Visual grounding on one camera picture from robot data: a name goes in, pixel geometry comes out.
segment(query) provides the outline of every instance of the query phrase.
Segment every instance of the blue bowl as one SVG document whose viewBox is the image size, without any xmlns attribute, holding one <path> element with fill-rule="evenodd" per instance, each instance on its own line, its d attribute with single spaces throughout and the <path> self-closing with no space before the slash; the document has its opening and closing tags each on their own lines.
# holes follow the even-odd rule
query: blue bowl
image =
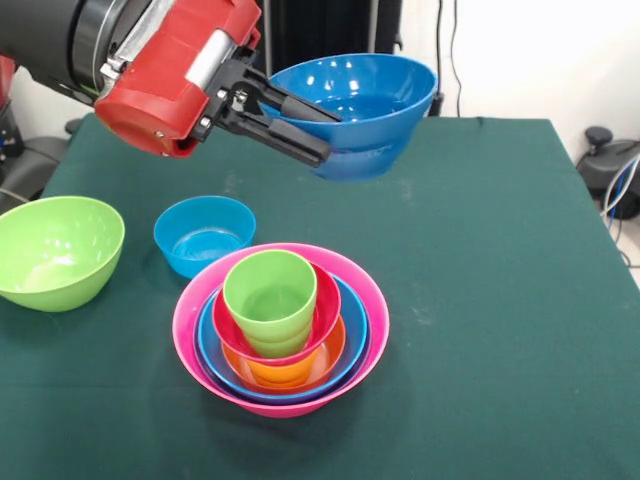
<svg viewBox="0 0 640 480">
<path fill-rule="evenodd" d="M 194 197 L 176 203 L 158 220 L 153 236 L 167 262 L 193 278 L 219 258 L 253 241 L 256 218 L 243 203 L 227 197 Z"/>
<path fill-rule="evenodd" d="M 213 300 L 218 291 L 209 299 L 200 314 L 196 332 L 196 351 L 199 352 L 203 369 L 217 383 L 222 383 L 231 392 L 248 400 L 267 405 L 293 405 L 319 398 L 348 380 L 352 372 L 357 371 L 359 360 L 364 358 L 365 346 L 368 341 L 369 322 L 367 314 L 358 295 L 347 284 L 336 278 L 342 295 L 340 314 L 344 321 L 347 340 L 342 356 L 331 372 L 327 382 L 308 392 L 293 395 L 267 395 L 253 392 L 245 388 L 242 381 L 227 364 L 220 339 L 211 321 Z"/>
<path fill-rule="evenodd" d="M 334 181 L 358 181 L 387 172 L 431 106 L 438 79 L 426 65 L 385 54 L 350 54 L 312 60 L 276 73 L 274 85 L 342 117 L 318 123 L 280 117 L 329 142 L 332 155 L 312 169 Z"/>
</svg>

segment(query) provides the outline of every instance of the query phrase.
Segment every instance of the white wall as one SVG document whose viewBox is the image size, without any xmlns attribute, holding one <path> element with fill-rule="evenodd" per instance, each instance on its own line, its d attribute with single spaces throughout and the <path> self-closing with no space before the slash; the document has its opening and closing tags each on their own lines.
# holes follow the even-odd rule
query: white wall
<svg viewBox="0 0 640 480">
<path fill-rule="evenodd" d="M 86 105 L 35 83 L 22 68 L 14 78 L 10 94 L 16 121 L 25 139 L 47 135 L 66 137 L 65 123 L 91 111 Z"/>
<path fill-rule="evenodd" d="M 404 0 L 403 55 L 435 68 L 438 0 Z M 444 115 L 454 114 L 449 68 L 453 0 L 444 0 Z M 455 59 L 463 116 L 550 118 L 567 150 L 584 149 L 593 124 L 640 136 L 640 1 L 458 0 Z M 25 137 L 63 135 L 83 105 L 20 72 L 12 88 Z"/>
</svg>

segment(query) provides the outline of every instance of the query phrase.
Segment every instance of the red robot part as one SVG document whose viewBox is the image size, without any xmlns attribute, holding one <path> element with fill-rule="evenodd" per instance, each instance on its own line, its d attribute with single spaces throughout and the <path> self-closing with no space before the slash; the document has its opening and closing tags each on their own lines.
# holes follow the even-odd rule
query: red robot part
<svg viewBox="0 0 640 480">
<path fill-rule="evenodd" d="M 16 65 L 10 58 L 0 56 L 0 110 L 9 98 L 9 90 L 11 89 L 11 80 Z"/>
<path fill-rule="evenodd" d="M 189 134 L 209 102 L 206 85 L 188 79 L 194 63 L 202 61 L 198 56 L 217 30 L 235 46 L 255 48 L 260 15 L 254 0 L 176 0 L 112 90 L 96 102 L 96 114 L 141 150 L 188 157 L 197 145 Z"/>
</svg>

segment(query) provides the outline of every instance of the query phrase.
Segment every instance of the green cup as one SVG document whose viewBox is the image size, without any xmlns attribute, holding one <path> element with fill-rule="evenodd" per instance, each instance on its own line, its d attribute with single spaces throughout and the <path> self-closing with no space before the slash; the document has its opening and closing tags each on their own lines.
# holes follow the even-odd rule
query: green cup
<svg viewBox="0 0 640 480">
<path fill-rule="evenodd" d="M 315 271 L 305 258 L 285 250 L 249 255 L 229 272 L 222 292 L 258 354 L 281 358 L 304 347 L 318 292 Z"/>
</svg>

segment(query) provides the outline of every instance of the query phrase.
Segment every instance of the green cloth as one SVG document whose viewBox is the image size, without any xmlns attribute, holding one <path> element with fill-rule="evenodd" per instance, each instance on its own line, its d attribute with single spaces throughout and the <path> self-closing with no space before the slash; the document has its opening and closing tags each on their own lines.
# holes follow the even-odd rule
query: green cloth
<svg viewBox="0 0 640 480">
<path fill-rule="evenodd" d="M 640 478 L 640 295 L 547 121 L 427 119 L 387 175 L 318 179 L 217 131 L 152 157 L 89 117 L 46 195 L 127 224 L 92 303 L 0 301 L 0 478 Z M 354 391 L 272 420 L 209 394 L 171 320 L 186 282 L 155 219 L 202 194 L 255 211 L 256 242 L 321 245 L 376 279 L 389 346 Z"/>
</svg>

